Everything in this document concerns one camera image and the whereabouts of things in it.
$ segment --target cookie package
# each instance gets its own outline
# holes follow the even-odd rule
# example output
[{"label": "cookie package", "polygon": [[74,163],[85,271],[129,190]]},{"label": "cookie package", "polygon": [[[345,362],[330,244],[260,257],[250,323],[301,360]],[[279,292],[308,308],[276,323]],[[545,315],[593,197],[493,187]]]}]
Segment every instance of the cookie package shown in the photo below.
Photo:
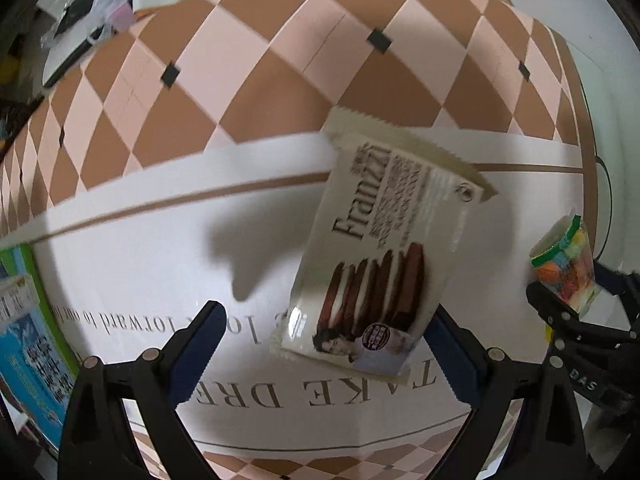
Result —
[{"label": "cookie package", "polygon": [[322,129],[337,161],[276,345],[395,377],[438,306],[469,213],[496,192],[404,128],[335,107]]}]

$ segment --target blue poster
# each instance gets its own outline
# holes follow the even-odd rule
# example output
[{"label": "blue poster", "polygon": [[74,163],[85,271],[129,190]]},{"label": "blue poster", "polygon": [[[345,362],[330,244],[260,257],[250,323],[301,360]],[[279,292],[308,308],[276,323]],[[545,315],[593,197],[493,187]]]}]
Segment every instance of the blue poster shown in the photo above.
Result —
[{"label": "blue poster", "polygon": [[0,253],[0,278],[28,272],[40,298],[39,308],[11,323],[0,334],[0,374],[26,414],[50,443],[59,448],[66,407],[78,368],[52,321],[30,257],[27,246]]}]

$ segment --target black cable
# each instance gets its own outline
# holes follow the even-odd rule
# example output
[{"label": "black cable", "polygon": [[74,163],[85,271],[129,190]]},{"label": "black cable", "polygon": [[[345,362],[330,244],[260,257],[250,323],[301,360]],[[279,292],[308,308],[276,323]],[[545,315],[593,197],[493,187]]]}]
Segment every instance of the black cable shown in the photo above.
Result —
[{"label": "black cable", "polygon": [[607,246],[607,241],[609,240],[609,233],[611,232],[611,221],[613,219],[613,191],[611,189],[611,177],[609,176],[609,170],[607,169],[607,165],[604,163],[599,156],[596,155],[596,164],[602,166],[605,175],[607,175],[607,185],[609,186],[609,225],[607,226],[607,235],[604,237],[604,243],[602,244],[602,248],[598,253],[598,256],[594,258],[594,260],[598,261],[604,252],[604,248]]}]

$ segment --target metal screw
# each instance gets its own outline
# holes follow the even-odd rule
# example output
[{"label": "metal screw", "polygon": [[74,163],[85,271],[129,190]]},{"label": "metal screw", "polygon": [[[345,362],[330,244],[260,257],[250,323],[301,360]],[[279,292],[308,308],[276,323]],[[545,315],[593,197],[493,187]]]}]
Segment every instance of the metal screw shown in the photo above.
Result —
[{"label": "metal screw", "polygon": [[557,355],[552,355],[549,358],[549,364],[551,364],[553,368],[562,368],[562,359]]},{"label": "metal screw", "polygon": [[92,355],[91,357],[88,357],[87,359],[85,359],[84,363],[82,364],[84,365],[85,368],[93,368],[95,365],[98,364],[98,358]]},{"label": "metal screw", "polygon": [[142,358],[145,361],[155,361],[158,359],[160,355],[160,351],[157,348],[147,348],[144,352],[142,352]]},{"label": "metal screw", "polygon": [[491,361],[502,361],[504,359],[504,352],[499,348],[489,348],[487,355]]}]

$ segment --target red round label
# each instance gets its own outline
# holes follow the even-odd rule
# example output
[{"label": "red round label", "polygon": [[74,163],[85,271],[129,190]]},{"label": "red round label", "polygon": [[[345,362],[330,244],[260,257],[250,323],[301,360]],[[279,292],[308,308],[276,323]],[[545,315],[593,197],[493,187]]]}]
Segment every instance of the red round label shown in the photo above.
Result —
[{"label": "red round label", "polygon": [[374,323],[367,326],[362,334],[362,346],[367,350],[380,350],[384,348],[391,337],[391,330],[387,325]]}]

